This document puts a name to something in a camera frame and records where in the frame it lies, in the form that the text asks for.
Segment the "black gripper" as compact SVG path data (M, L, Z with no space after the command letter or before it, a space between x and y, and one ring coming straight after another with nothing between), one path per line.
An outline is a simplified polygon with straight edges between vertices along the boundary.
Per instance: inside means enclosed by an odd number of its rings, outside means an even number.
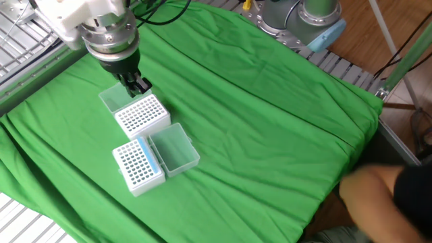
M105 71L117 74L116 78L131 98L143 95L153 87L152 83L147 78L142 78L138 72L139 62L140 52L138 49L131 56L120 61L99 61Z

